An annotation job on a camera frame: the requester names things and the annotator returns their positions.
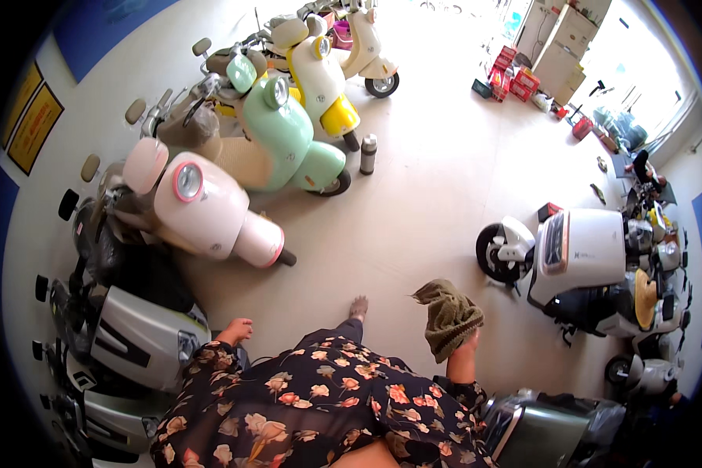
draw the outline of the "foot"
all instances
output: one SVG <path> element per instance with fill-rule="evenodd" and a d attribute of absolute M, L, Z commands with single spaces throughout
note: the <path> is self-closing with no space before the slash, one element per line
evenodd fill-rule
<path fill-rule="evenodd" d="M 358 296 L 351 303 L 351 308 L 349 309 L 349 318 L 356 318 L 356 320 L 364 323 L 364 319 L 367 317 L 367 309 L 369 308 L 369 300 L 366 296 Z"/>

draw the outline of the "green crate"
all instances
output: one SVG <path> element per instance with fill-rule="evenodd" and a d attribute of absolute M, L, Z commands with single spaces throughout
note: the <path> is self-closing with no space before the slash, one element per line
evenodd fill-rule
<path fill-rule="evenodd" d="M 473 80 L 473 86 L 471 86 L 471 89 L 476 91 L 484 99 L 491 98 L 491 86 L 489 86 L 487 83 L 479 81 L 478 78 Z"/>

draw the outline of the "scooter wheel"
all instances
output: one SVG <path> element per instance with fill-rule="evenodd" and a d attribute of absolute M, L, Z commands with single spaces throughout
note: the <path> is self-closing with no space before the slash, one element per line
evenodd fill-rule
<path fill-rule="evenodd" d="M 623 386 L 627 382 L 627 378 L 620 376 L 618 372 L 622 371 L 625 374 L 628 374 L 631 367 L 631 356 L 628 356 L 627 354 L 619 354 L 618 356 L 612 357 L 611 360 L 608 361 L 608 364 L 606 364 L 606 371 L 604 372 L 606 381 L 614 386 Z"/>
<path fill-rule="evenodd" d="M 517 265 L 507 268 L 507 262 L 495 257 L 490 259 L 491 264 L 489 264 L 489 256 L 493 254 L 492 252 L 495 252 L 489 247 L 494 244 L 494 238 L 501 226 L 499 223 L 490 224 L 478 234 L 476 239 L 476 260 L 478 261 L 478 266 L 491 279 L 509 285 L 520 279 L 520 268 Z"/>
<path fill-rule="evenodd" d="M 375 96 L 375 98 L 386 98 L 393 94 L 400 83 L 401 78 L 398 76 L 397 72 L 386 80 L 372 80 L 371 78 L 366 78 L 364 80 L 365 88 L 369 91 L 369 94 Z"/>
<path fill-rule="evenodd" d="M 346 192 L 351 186 L 351 173 L 344 169 L 338 174 L 337 179 L 333 181 L 329 186 L 325 187 L 322 192 L 310 192 L 312 195 L 317 195 L 320 197 L 335 197 L 343 192 Z"/>
<path fill-rule="evenodd" d="M 356 130 L 351 130 L 344 135 L 344 141 L 351 151 L 358 151 L 361 148 L 358 144 L 358 138 L 356 138 Z"/>
<path fill-rule="evenodd" d="M 296 265 L 296 255 L 283 248 L 281 249 L 281 253 L 278 254 L 278 260 L 276 260 L 276 262 L 287 265 L 288 267 L 293 267 Z"/>

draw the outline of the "hand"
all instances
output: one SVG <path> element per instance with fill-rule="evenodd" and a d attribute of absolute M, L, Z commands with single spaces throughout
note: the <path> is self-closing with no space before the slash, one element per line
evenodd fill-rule
<path fill-rule="evenodd" d="M 219 342 L 236 346 L 242 340 L 249 340 L 252 335 L 252 320 L 235 318 L 226 329 L 215 337 Z"/>
<path fill-rule="evenodd" d="M 476 348 L 478 347 L 478 338 L 481 336 L 481 327 L 477 326 L 476 331 L 473 332 L 470 338 L 468 338 L 466 341 L 464 341 L 460 346 L 455 350 L 455 352 L 460 351 L 460 352 L 468 352 L 468 353 L 473 353 L 476 351 Z"/>

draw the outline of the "front wheel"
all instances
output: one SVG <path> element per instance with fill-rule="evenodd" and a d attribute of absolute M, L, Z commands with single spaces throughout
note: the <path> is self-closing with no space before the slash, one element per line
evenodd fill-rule
<path fill-rule="evenodd" d="M 626 354 L 614 356 L 606 364 L 604 372 L 606 380 L 614 386 L 623 386 L 627 382 L 629 370 L 632 368 L 632 357 Z"/>
<path fill-rule="evenodd" d="M 334 197 L 336 195 L 340 195 L 343 192 L 346 192 L 349 187 L 351 186 L 351 173 L 346 171 L 344 169 L 343 171 L 338 174 L 338 177 L 331 182 L 330 185 L 327 187 L 323 188 L 319 192 L 310 192 L 313 195 L 317 195 L 320 197 Z"/>
<path fill-rule="evenodd" d="M 400 83 L 401 78 L 398 76 L 397 72 L 395 72 L 393 76 L 384 78 L 383 80 L 372 80 L 371 78 L 364 80 L 365 88 L 369 91 L 369 94 L 375 96 L 375 98 L 386 98 L 393 94 Z"/>
<path fill-rule="evenodd" d="M 476 260 L 478 266 L 490 278 L 505 284 L 520 279 L 520 265 L 516 261 L 499 260 L 499 249 L 505 245 L 505 237 L 499 235 L 502 224 L 490 224 L 478 234 L 476 239 Z"/>
<path fill-rule="evenodd" d="M 282 248 L 281 253 L 278 254 L 278 259 L 276 263 L 287 265 L 288 267 L 293 267 L 296 265 L 296 255 L 289 252 L 288 249 Z"/>
<path fill-rule="evenodd" d="M 344 141 L 346 142 L 346 146 L 351 151 L 358 151 L 359 148 L 361 148 L 358 145 L 358 138 L 356 138 L 356 130 L 351 130 L 346 135 L 344 135 Z"/>

